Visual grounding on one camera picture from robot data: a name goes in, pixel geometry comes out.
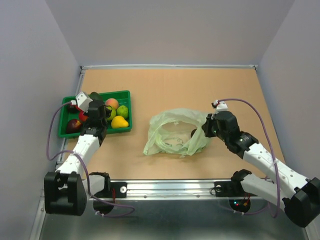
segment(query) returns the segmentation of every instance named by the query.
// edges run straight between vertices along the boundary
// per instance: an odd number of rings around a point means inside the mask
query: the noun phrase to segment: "gray floor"
[[[45,216],[41,240],[306,240],[282,213],[273,219],[268,210],[241,216],[217,200],[125,201],[136,211],[128,217],[96,216],[92,201],[82,216]],[[227,200],[221,200],[227,206]],[[252,200],[252,210],[265,202]]]

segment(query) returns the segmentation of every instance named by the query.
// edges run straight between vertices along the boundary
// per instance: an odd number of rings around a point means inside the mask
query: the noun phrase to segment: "peach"
[[[114,98],[109,98],[107,101],[105,101],[105,105],[111,106],[115,110],[117,110],[117,108],[119,107],[118,101]]]

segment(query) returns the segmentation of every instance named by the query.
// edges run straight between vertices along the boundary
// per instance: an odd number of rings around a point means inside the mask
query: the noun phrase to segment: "wall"
[[[50,167],[50,120],[79,65],[44,0],[0,1],[0,33],[0,239],[26,240]],[[60,144],[53,134],[52,152]]]
[[[81,66],[257,64],[294,0],[46,0]]]
[[[296,0],[257,69],[285,160],[309,178],[320,178],[319,13],[319,0]]]

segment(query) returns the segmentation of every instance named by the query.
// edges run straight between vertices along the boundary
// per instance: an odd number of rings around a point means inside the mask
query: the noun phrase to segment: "green plastic tray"
[[[106,130],[107,134],[119,134],[119,133],[125,133],[130,132],[132,129],[132,111],[131,111],[131,98],[130,98],[130,92],[129,91],[113,91],[113,92],[104,92],[99,93],[99,95],[103,98],[104,101],[108,99],[117,99],[119,102],[119,106],[125,105],[129,109],[129,118],[127,118],[127,122],[129,123],[128,127],[122,127],[122,128],[111,128],[111,122],[108,121],[108,129]],[[62,104],[65,104],[67,102],[70,102],[71,100],[75,100],[76,96],[67,96],[62,100]],[[79,119],[78,114],[79,113],[69,113],[67,111],[67,106],[62,108],[61,114],[60,114],[60,121],[59,121],[59,129],[58,129],[58,136],[60,138],[76,138],[80,136],[80,132],[77,133],[66,133],[67,124],[71,119]]]

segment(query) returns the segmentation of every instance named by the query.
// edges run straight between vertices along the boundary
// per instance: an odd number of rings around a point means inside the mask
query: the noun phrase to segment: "tan tabletop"
[[[86,70],[82,91],[88,94],[129,90],[133,128],[131,132],[108,134],[88,164],[90,172],[107,172],[111,179],[220,179],[247,169],[264,177],[251,164],[229,152],[224,143],[213,138],[203,152],[180,158],[158,153],[143,155],[148,140],[150,118],[162,111],[189,108],[212,113],[211,103],[222,98],[241,98],[260,112],[275,154],[283,155],[253,69],[90,69]],[[228,102],[240,129],[256,137],[269,149],[260,121],[253,110],[241,102]],[[77,139],[71,139],[72,150]]]

